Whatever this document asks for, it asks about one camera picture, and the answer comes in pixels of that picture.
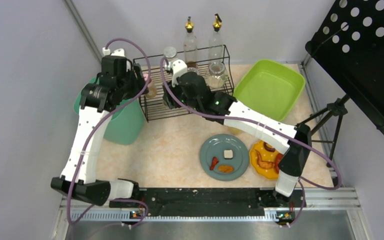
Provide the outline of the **pink lid spice jar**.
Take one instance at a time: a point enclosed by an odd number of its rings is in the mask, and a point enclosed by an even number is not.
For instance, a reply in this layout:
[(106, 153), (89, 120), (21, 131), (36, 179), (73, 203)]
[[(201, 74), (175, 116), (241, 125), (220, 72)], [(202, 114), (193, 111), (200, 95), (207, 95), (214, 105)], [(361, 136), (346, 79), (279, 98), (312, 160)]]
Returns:
[(147, 85), (147, 89), (148, 89), (148, 93), (145, 94), (145, 97), (148, 98), (148, 99), (152, 99), (154, 98), (156, 95), (157, 95), (157, 88), (151, 78), (151, 76), (147, 73), (144, 73), (143, 74), (143, 77), (145, 80), (149, 79), (150, 82), (148, 83)]

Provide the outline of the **clear glass jar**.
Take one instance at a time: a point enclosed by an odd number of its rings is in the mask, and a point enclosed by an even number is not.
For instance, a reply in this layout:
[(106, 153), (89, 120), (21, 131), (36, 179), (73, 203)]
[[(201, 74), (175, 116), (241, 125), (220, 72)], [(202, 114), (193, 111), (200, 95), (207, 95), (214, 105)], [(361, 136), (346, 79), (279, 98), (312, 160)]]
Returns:
[(200, 71), (199, 71), (196, 67), (188, 67), (188, 68), (187, 68), (187, 71), (188, 71), (188, 72), (191, 72), (191, 73), (195, 73), (195, 74), (197, 74), (198, 76), (200, 75)]
[(209, 64), (205, 75), (205, 82), (210, 88), (222, 88), (228, 79), (226, 67), (222, 62), (212, 62)]

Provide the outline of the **silver lid labelled jar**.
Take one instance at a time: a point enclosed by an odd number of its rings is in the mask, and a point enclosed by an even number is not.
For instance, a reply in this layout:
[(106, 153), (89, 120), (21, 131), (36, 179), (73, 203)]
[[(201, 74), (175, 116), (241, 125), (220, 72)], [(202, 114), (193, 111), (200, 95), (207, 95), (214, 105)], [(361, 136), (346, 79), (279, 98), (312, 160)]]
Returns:
[(172, 68), (172, 62), (177, 59), (177, 50), (173, 46), (168, 46), (163, 50), (163, 56), (166, 58), (165, 68), (170, 70)]

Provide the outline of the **oil bottle brown liquid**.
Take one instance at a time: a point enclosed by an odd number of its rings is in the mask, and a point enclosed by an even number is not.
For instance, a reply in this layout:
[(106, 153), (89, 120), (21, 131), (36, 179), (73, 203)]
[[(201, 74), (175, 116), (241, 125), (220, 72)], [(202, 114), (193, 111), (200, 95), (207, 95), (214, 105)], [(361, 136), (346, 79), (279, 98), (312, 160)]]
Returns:
[(221, 36), (222, 20), (220, 15), (216, 13), (215, 20), (212, 24), (213, 32), (208, 40), (208, 63), (219, 63), (223, 59), (224, 43)]

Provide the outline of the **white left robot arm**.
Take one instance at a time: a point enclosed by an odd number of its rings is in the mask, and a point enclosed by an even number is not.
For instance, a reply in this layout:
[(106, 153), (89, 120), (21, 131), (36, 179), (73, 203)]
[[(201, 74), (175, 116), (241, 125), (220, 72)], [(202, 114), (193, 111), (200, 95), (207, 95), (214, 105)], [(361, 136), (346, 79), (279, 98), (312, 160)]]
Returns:
[(110, 197), (111, 183), (96, 178), (96, 165), (105, 131), (122, 101), (147, 92), (139, 64), (122, 55), (106, 55), (93, 82), (81, 90), (78, 123), (70, 154), (61, 174), (50, 187), (72, 199), (102, 206)]

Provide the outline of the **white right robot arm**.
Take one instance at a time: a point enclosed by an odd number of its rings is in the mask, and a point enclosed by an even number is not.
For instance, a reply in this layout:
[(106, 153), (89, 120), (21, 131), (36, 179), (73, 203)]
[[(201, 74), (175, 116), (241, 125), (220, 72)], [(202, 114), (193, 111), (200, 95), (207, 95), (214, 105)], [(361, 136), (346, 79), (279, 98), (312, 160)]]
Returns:
[(307, 125), (288, 125), (260, 114), (228, 93), (210, 90), (203, 77), (194, 72), (185, 72), (175, 84), (166, 79), (162, 84), (170, 107), (181, 107), (208, 121), (237, 128), (282, 154), (274, 192), (286, 198), (292, 195), (313, 151)]

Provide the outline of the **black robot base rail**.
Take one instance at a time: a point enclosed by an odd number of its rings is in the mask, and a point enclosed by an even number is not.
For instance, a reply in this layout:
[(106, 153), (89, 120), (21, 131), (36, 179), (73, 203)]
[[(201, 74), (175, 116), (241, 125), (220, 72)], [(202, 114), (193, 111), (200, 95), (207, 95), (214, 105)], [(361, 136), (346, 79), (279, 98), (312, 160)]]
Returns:
[(285, 197), (273, 188), (153, 187), (134, 191), (134, 202), (112, 200), (109, 207), (148, 206), (152, 217), (255, 217), (263, 216), (269, 208), (299, 208), (303, 198), (302, 190), (294, 190), (290, 197)]

